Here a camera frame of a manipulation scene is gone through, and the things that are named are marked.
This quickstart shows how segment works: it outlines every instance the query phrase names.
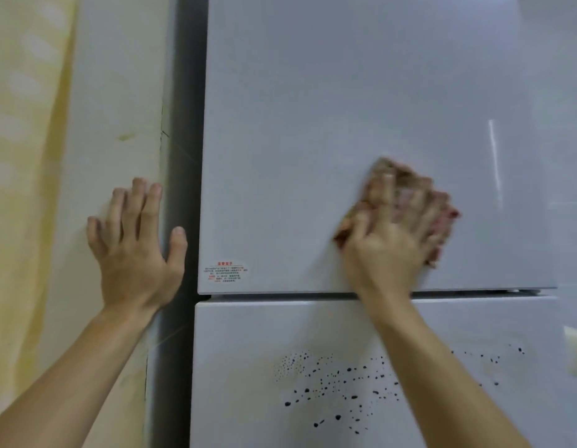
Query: person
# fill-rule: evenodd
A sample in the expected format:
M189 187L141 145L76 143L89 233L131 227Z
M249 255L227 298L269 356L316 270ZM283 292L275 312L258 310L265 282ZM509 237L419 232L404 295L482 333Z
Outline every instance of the person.
M529 447L427 326L410 294L425 259L447 233L428 236L446 203L413 194L395 220L394 176L374 192L377 213L359 208L343 249L344 267L387 350L428 447ZM75 343L0 415L0 448L80 448L100 408L153 316L178 291L187 240L158 242L162 187L134 179L115 189L108 215L87 220L87 241L101 270L104 307Z

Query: forearm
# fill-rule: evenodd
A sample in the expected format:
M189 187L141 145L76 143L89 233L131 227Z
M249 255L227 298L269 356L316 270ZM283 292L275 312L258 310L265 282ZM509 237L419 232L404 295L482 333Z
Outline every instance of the forearm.
M407 299L374 321L418 421L436 447L529 447Z
M127 311L96 316L0 415L0 448L81 447L150 318Z

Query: person's right arm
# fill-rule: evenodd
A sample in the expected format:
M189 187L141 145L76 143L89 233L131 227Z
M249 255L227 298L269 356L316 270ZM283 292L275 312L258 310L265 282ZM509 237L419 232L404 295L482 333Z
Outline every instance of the person's right arm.
M428 327L410 300L429 253L428 236L445 199L428 207L419 189L395 222L394 176L376 183L377 222L361 208L344 248L345 269L386 347L429 448L530 447L508 417Z

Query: lower refrigerator door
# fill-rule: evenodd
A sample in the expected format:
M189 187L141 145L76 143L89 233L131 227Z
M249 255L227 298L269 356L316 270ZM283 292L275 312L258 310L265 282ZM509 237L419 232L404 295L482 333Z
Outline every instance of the lower refrigerator door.
M532 446L575 446L555 298L416 305ZM425 446L359 301L197 304L192 447L387 445Z

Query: person's left arm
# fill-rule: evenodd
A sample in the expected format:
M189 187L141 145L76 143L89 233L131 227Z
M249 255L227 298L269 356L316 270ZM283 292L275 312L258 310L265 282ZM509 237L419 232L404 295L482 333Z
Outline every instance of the person's left arm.
M165 261L158 243L162 188L135 179L115 189L106 222L87 238L101 269L104 309L64 355L0 415L0 448L81 448L155 313L174 297L187 240L178 227Z

